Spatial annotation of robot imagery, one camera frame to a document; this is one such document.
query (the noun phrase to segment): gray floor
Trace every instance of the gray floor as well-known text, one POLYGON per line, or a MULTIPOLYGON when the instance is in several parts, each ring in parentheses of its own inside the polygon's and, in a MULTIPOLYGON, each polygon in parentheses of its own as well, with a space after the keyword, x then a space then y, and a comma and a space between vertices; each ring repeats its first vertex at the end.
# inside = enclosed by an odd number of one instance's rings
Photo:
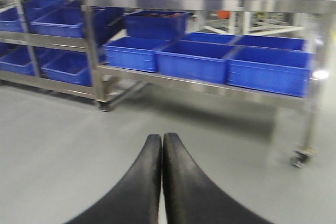
POLYGON ((318 155, 301 170, 289 165, 304 128, 296 111, 150 85, 102 113, 69 95, 2 86, 0 223, 69 220, 117 183, 148 134, 178 132, 209 177, 263 217, 335 224, 335 82, 331 72, 314 137, 318 155))

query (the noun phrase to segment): shelf frame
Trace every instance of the shelf frame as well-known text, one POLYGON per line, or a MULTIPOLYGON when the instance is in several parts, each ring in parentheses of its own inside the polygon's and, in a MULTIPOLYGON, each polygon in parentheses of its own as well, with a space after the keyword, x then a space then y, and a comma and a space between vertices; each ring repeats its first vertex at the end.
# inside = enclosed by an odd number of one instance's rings
POLYGON ((54 81, 36 76, 26 76, 24 74, 12 73, 0 70, 0 80, 76 95, 88 99, 95 99, 96 97, 93 87, 81 86, 61 81, 54 81))
POLYGON ((222 97, 256 102, 274 107, 289 108, 300 111, 302 111, 305 107, 305 100, 303 98, 291 97, 289 95, 281 95, 224 84, 215 84, 210 82, 164 76, 159 73, 148 73, 104 65, 99 66, 98 70, 101 74, 106 74, 109 76, 148 82, 165 87, 219 95, 222 97))
POLYGON ((332 14, 336 10, 334 0, 84 0, 84 2, 88 6, 234 12, 332 14))

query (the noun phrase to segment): rack leg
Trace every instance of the rack leg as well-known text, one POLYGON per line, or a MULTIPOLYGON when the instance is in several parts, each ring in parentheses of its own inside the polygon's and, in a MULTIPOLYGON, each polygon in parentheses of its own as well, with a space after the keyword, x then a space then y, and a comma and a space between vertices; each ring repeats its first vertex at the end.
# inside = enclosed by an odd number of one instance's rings
POLYGON ((291 163, 297 168, 302 168, 316 154, 312 147, 313 137, 317 123, 317 108, 306 114, 306 131, 304 133, 303 144, 295 151, 295 156, 291 158, 291 163))
POLYGON ((302 168, 312 156, 315 150, 312 147, 313 138, 317 124, 319 102, 321 99, 321 90, 329 73, 329 59, 334 54, 334 41, 332 38, 333 30, 336 28, 336 15, 324 14, 321 16, 323 29, 324 45, 319 48, 314 58, 316 68, 310 78, 309 97, 307 98, 307 106, 305 113, 307 115, 306 132, 302 146, 295 151, 296 155, 291 158, 291 163, 295 167, 302 168))

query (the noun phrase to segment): metal shelving rack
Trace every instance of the metal shelving rack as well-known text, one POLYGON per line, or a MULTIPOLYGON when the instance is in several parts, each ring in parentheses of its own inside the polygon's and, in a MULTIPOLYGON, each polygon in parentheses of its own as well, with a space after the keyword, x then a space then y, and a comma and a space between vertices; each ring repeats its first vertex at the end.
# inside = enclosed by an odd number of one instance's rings
POLYGON ((90 12, 90 9, 88 11, 85 6, 83 5, 81 6, 82 14, 83 17, 85 18, 85 25, 86 25, 86 37, 84 39, 59 37, 59 36, 46 36, 46 35, 29 33, 29 28, 26 23, 26 17, 22 6, 22 0, 13 0, 13 1, 18 9, 20 21, 22 23, 24 32, 14 33, 8 31, 0 31, 0 42, 26 45, 28 47, 31 60, 34 65, 36 76, 26 76, 23 74, 0 71, 0 80, 16 82, 28 86, 94 99, 98 101, 100 108, 102 110, 105 110, 106 102, 108 101, 106 94, 109 92, 109 89, 113 87, 113 85, 116 83, 117 78, 111 78, 109 81, 102 81, 102 79, 98 78, 97 48, 91 22, 92 13, 90 12), (86 87, 43 78, 39 73, 34 47, 46 47, 46 48, 56 48, 77 52, 86 52, 89 67, 91 70, 92 86, 86 87))
POLYGON ((328 61, 332 54, 331 27, 336 21, 336 1, 334 0, 84 0, 87 6, 128 7, 142 9, 178 10, 230 10, 234 12, 274 12, 306 13, 320 16, 323 33, 323 47, 318 48, 313 61, 314 71, 310 79, 310 91, 306 98, 296 98, 245 88, 218 85, 202 81, 187 80, 158 73, 146 73, 100 65, 99 74, 127 78, 162 86, 221 95, 237 100, 257 102, 280 108, 290 108, 302 112, 307 119, 307 130, 303 144, 292 158, 292 163, 301 167, 314 154, 312 140, 316 125, 318 99, 328 61))

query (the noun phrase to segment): caster wheel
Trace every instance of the caster wheel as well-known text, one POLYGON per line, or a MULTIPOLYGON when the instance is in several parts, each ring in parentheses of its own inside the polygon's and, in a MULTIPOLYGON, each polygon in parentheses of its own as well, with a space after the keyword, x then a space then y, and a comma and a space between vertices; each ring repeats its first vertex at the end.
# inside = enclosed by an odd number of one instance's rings
POLYGON ((290 159, 291 164, 296 168, 303 168, 310 159, 310 155, 296 151, 296 156, 290 159))
POLYGON ((106 102, 99 102, 99 110, 101 110, 102 112, 109 112, 110 106, 106 102))

